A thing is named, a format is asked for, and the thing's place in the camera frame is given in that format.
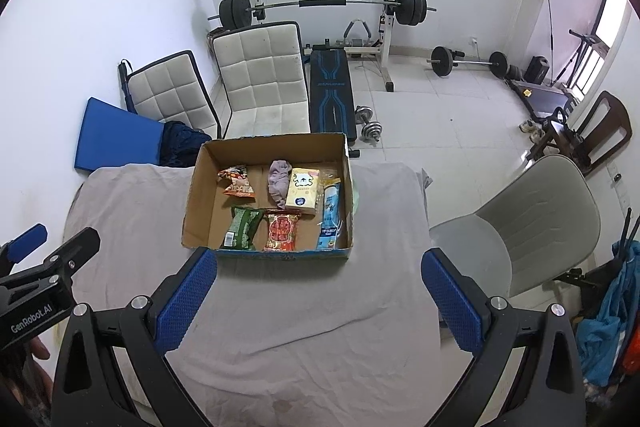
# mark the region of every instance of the window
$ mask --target window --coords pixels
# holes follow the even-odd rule
[[[625,6],[626,0],[602,0],[593,33],[609,48],[612,47],[620,30]],[[571,88],[572,93],[578,100],[582,100],[587,91],[593,86],[598,73],[600,73],[604,65],[605,57],[606,54],[602,56],[592,48],[584,55],[580,65],[577,67],[577,73]]]

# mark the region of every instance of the blue package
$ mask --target blue package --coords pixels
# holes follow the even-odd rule
[[[318,237],[318,250],[333,250],[340,229],[340,179],[332,180],[324,187],[324,214],[322,214],[322,228]]]

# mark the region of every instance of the screw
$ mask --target screw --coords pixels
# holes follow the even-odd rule
[[[77,315],[78,317],[81,317],[82,315],[84,315],[87,311],[87,305],[86,304],[78,304],[78,306],[76,306],[74,308],[74,315]]]
[[[564,308],[560,304],[551,304],[551,312],[558,317],[562,317],[564,315]]]
[[[149,299],[147,299],[144,295],[139,295],[138,297],[133,298],[133,300],[131,301],[131,307],[137,310],[141,310],[146,306],[148,302]]]
[[[493,306],[497,310],[503,310],[507,307],[507,301],[502,297],[492,297],[491,306]]]

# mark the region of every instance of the blue gripper pad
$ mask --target blue gripper pad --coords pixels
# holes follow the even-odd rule
[[[477,355],[491,324],[487,297],[470,277],[465,277],[439,248],[422,256],[422,282],[436,302],[458,346]]]
[[[162,281],[154,292],[149,325],[160,355],[180,346],[217,273],[213,251],[198,248],[180,271]]]
[[[12,263],[20,263],[36,248],[47,242],[47,229],[38,223],[7,245],[6,257]]]

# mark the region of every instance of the green snack bag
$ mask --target green snack bag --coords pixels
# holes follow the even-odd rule
[[[234,220],[229,230],[225,233],[225,240],[220,248],[228,250],[255,250],[255,232],[258,230],[260,220],[264,215],[261,208],[247,208],[245,206],[232,206],[231,215]]]

